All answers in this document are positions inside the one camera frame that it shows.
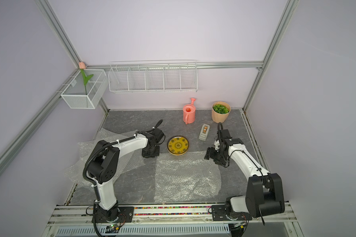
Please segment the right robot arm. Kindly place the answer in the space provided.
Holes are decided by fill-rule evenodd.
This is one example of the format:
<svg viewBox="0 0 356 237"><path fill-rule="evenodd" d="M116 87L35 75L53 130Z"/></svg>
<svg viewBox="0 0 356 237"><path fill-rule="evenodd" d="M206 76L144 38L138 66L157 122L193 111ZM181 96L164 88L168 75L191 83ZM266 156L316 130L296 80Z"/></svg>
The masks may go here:
<svg viewBox="0 0 356 237"><path fill-rule="evenodd" d="M283 213L285 200L281 177L259 164L242 140L232 138L227 129L219 128L217 136L204 159L212 159L215 164L225 168L233 160L248 181L244 196L226 199L224 206L227 218L237 220L243 217L247 220Z"/></svg>

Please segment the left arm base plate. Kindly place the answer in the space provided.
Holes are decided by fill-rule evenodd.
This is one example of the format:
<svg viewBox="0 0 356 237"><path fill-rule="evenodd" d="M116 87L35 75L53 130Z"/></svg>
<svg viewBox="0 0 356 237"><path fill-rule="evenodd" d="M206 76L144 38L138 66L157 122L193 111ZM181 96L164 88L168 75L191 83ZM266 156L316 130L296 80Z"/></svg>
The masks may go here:
<svg viewBox="0 0 356 237"><path fill-rule="evenodd" d="M92 223L130 223L133 215L133 206L114 207L110 210L98 206L93 214Z"/></svg>

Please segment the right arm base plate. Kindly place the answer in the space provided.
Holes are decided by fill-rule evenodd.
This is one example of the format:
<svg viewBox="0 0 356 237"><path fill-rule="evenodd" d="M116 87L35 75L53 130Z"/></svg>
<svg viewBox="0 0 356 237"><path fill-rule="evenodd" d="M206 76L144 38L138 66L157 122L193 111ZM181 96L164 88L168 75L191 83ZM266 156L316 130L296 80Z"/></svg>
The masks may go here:
<svg viewBox="0 0 356 237"><path fill-rule="evenodd" d="M212 215L213 221L251 221L252 217L247 212L232 213L227 211L224 204L212 205L208 208L208 212Z"/></svg>

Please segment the yellow patterned dinner plate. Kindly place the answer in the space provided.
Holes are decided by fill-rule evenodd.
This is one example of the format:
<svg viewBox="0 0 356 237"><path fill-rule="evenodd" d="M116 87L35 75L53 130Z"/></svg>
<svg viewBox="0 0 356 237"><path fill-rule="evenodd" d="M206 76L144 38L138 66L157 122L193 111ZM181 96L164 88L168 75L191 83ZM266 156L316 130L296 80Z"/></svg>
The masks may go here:
<svg viewBox="0 0 356 237"><path fill-rule="evenodd" d="M184 136L173 136L167 142L167 150L174 156L183 155L189 150L189 141Z"/></svg>

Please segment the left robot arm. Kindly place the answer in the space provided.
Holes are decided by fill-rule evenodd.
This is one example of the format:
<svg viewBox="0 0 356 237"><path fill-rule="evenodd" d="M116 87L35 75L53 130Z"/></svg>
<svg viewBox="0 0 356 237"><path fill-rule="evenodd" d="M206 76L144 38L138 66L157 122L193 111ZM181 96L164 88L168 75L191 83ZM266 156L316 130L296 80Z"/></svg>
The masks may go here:
<svg viewBox="0 0 356 237"><path fill-rule="evenodd" d="M165 138L163 131L155 127L122 140L96 144L83 169L83 178L92 183L96 195L94 217L115 222L120 216L113 186L120 158L139 149L143 158L158 157Z"/></svg>

